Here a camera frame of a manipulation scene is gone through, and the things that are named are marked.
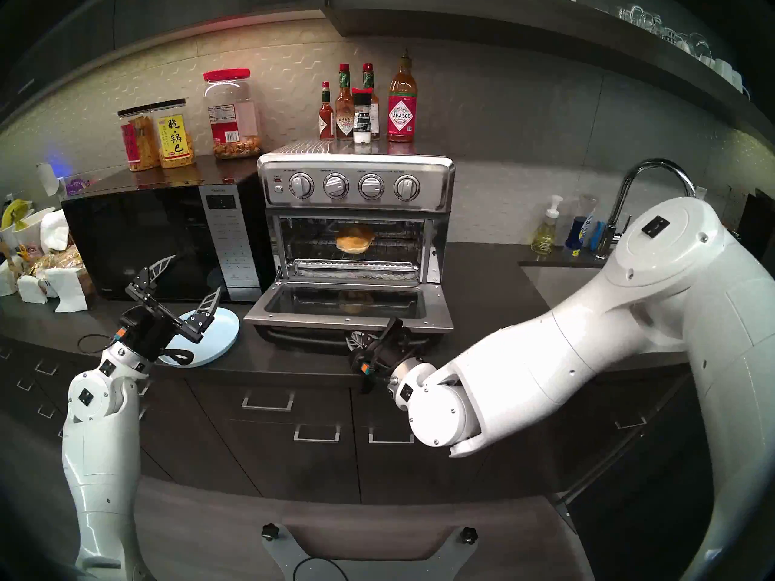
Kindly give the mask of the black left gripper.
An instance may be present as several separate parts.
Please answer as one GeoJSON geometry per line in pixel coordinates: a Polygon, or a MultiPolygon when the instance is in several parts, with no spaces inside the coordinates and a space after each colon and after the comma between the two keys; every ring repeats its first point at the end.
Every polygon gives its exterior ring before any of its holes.
{"type": "Polygon", "coordinates": [[[175,363],[189,363],[189,350],[168,350],[168,344],[178,335],[192,343],[200,343],[215,320],[220,303],[222,288],[218,287],[202,299],[192,314],[186,314],[180,320],[159,304],[153,298],[157,281],[175,260],[177,255],[173,254],[143,267],[126,286],[126,294],[138,304],[122,314],[117,342],[150,363],[161,356],[175,363]]]}

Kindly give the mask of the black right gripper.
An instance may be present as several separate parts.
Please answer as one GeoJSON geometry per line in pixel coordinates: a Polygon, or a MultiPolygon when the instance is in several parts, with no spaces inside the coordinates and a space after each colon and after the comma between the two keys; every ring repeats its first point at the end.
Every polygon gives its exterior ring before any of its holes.
{"type": "Polygon", "coordinates": [[[413,334],[400,318],[390,318],[374,339],[367,332],[347,332],[350,369],[361,379],[361,387],[388,386],[393,371],[410,357],[425,350],[425,338],[413,334]]]}

